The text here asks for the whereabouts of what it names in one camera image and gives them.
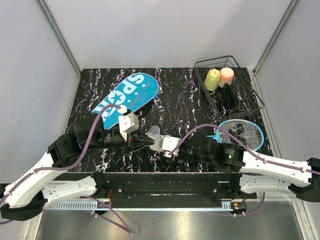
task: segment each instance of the black and white patterned surface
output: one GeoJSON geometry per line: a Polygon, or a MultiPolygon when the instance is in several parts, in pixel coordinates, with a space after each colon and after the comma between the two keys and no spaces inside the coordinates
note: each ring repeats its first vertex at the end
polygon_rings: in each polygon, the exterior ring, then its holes
{"type": "MultiPolygon", "coordinates": [[[[91,112],[122,80],[134,73],[153,76],[159,84],[159,94],[153,108],[140,120],[146,133],[151,126],[160,127],[161,134],[185,135],[200,124],[218,124],[208,109],[199,89],[193,68],[98,68],[84,69],[72,106],[66,131],[75,120],[91,112]]],[[[258,152],[272,155],[271,146],[260,113],[244,119],[256,123],[263,131],[265,141],[258,152]]],[[[148,148],[123,155],[121,147],[91,153],[73,169],[75,172],[212,172],[207,164],[172,163],[162,153],[148,148]]]]}

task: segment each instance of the star graphic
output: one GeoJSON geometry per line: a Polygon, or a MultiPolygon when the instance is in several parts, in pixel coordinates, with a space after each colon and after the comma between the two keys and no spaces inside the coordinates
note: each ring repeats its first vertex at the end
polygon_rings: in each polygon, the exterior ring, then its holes
{"type": "Polygon", "coordinates": [[[121,94],[117,95],[117,93],[114,93],[113,97],[110,97],[110,99],[113,99],[113,103],[117,104],[118,100],[121,101],[121,94]]]}

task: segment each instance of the gray floor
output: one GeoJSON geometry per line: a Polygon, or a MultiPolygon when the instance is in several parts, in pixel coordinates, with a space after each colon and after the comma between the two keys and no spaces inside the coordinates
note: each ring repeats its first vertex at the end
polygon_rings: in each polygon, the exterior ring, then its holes
{"type": "MultiPolygon", "coordinates": [[[[255,208],[258,203],[249,202],[255,208]]],[[[120,215],[134,233],[100,219],[90,212],[45,210],[37,240],[301,240],[292,205],[266,202],[254,215],[214,216],[208,212],[123,211],[120,215]]],[[[105,217],[116,221],[111,212],[105,217]]]]}

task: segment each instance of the metal rack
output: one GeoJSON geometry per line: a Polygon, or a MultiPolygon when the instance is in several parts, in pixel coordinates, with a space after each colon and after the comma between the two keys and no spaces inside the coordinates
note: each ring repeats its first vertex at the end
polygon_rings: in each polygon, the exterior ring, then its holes
{"type": "Polygon", "coordinates": [[[229,119],[240,119],[251,115],[265,106],[251,85],[250,78],[244,72],[246,68],[240,67],[233,56],[223,56],[208,60],[197,61],[195,74],[209,104],[210,110],[215,114],[219,122],[229,119]],[[211,69],[231,68],[234,71],[234,79],[231,84],[235,94],[235,107],[228,104],[229,96],[224,90],[209,92],[205,87],[205,79],[211,69]]]}

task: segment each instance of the blue racket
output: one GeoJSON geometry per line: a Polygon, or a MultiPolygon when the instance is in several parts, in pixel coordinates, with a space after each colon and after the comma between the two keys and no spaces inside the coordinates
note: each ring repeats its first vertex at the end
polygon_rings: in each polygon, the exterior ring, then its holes
{"type": "MultiPolygon", "coordinates": [[[[264,134],[262,133],[260,127],[253,122],[242,119],[232,119],[220,123],[219,127],[227,130],[230,134],[235,136],[253,151],[257,151],[264,144],[264,134]]],[[[213,138],[218,143],[236,144],[236,141],[231,139],[227,134],[219,129],[215,131],[215,135],[210,135],[207,137],[213,138]]]]}

